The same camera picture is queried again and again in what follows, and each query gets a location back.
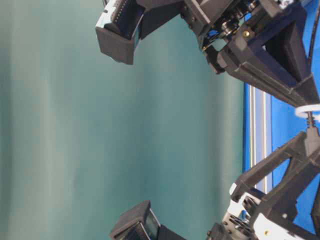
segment white ring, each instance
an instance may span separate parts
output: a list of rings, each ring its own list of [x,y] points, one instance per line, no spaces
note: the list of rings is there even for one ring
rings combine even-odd
[[[320,111],[320,104],[313,104],[313,105],[305,105],[300,106],[295,109],[295,115],[299,118],[306,119],[308,118],[308,114],[306,112],[319,112]],[[320,115],[313,115],[314,119],[320,122]]]

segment robotic arm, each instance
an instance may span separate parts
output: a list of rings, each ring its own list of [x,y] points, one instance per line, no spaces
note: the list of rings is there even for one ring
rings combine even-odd
[[[178,14],[215,73],[227,72],[294,107],[319,103],[299,0],[109,0],[96,24],[100,50],[132,65],[140,40]],[[212,45],[217,39],[226,42],[220,51]]]
[[[215,73],[227,72],[293,107],[320,102],[302,41],[307,14],[299,0],[109,0],[95,28],[100,50],[132,65],[140,40],[179,14]],[[213,46],[218,39],[225,41],[221,50]],[[293,222],[298,196],[320,173],[320,136],[311,113],[308,122],[306,132],[237,179],[222,224],[207,240],[320,239],[320,187],[311,213],[315,234]],[[268,194],[255,189],[286,159],[278,186]],[[150,207],[145,201],[123,214],[110,237],[184,240],[161,225]]]

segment green backdrop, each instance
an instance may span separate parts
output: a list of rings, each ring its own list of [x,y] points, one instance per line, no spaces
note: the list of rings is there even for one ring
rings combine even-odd
[[[147,199],[161,223],[204,239],[229,204],[243,84],[213,74],[178,17],[134,66],[114,62],[95,35],[102,9],[1,2],[1,240],[106,240]]]

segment brass screw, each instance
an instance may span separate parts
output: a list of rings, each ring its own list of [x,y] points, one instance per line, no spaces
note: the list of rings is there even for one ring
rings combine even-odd
[[[250,37],[250,32],[246,30],[246,31],[244,31],[242,33],[242,36],[244,36],[245,38],[249,38]]]

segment cable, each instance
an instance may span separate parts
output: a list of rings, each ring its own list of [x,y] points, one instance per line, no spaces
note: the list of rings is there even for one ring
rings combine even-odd
[[[315,20],[314,20],[314,24],[313,24],[313,28],[312,28],[311,42],[310,42],[310,48],[309,48],[308,63],[310,65],[310,68],[312,66],[312,58],[314,56],[314,48],[315,48],[315,41],[316,41],[319,18],[320,18],[320,0],[318,3],[316,14],[315,14]]]

